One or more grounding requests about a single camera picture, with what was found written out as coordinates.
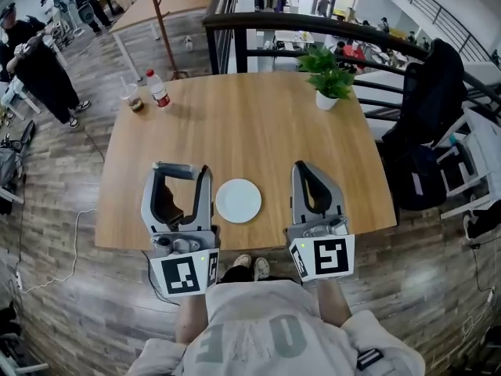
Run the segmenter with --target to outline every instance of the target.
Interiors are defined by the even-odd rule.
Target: black dress
[[[0,42],[0,64],[4,69],[14,58],[14,50],[43,30],[45,25],[29,16],[28,21],[17,21],[16,25],[4,32],[9,37],[8,44]],[[70,120],[68,109],[78,106],[79,99],[68,74],[61,67],[56,54],[43,42],[28,57],[21,59],[15,69],[16,76],[34,97],[40,100],[54,116],[66,124]]]

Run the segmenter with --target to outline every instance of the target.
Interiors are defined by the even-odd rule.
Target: person in white shirt
[[[369,311],[351,314],[335,280],[318,301],[269,264],[241,255],[206,295],[185,297],[175,342],[150,339],[128,376],[423,376],[422,356],[385,331]]]

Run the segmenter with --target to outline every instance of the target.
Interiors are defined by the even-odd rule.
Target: wooden floor
[[[178,23],[168,23],[178,65],[191,75],[209,71],[198,20],[190,19],[193,53],[184,50]],[[141,73],[153,67],[168,78],[163,46],[151,40],[147,27],[124,40]],[[34,116],[38,133],[25,160],[26,203],[0,216],[0,303],[9,300],[7,283],[17,263],[21,218],[24,288],[71,271],[76,215],[96,207],[103,169],[89,136],[106,154],[120,76],[132,80],[108,34],[93,38],[86,32],[63,54],[78,93],[93,104],[81,115],[77,131],[59,124],[45,109]],[[31,114],[24,103],[19,108]],[[11,136],[20,135],[25,124],[14,121]],[[461,218],[441,222],[439,213],[403,212],[398,227],[359,236],[355,274],[342,280],[352,309],[373,310],[391,333],[423,354],[428,374],[446,374],[448,365],[478,345],[493,318],[491,307],[485,306],[488,292],[477,290],[472,252],[462,248]],[[94,247],[98,215],[81,217],[75,276],[22,297],[23,337],[33,354],[49,363],[51,374],[123,374],[146,339],[173,338],[177,307],[156,299],[142,253]],[[477,251],[481,287],[495,283],[495,248],[491,243]],[[286,250],[252,254],[268,258],[275,275],[296,274]],[[237,255],[225,253],[220,270]],[[463,337],[463,325],[474,325],[468,338]]]

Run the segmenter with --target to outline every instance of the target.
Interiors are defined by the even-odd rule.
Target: wooden pole
[[[169,44],[169,39],[167,37],[167,32],[165,30],[164,19],[162,18],[162,13],[160,12],[160,5],[158,0],[153,0],[153,6],[155,7],[155,13],[157,13],[158,25],[160,26],[160,32],[162,34],[162,38],[164,39],[164,45],[167,50],[167,55],[169,60],[171,61],[172,66],[172,79],[180,79],[180,71],[178,70],[178,66],[175,63],[174,55],[172,54],[171,45]]]

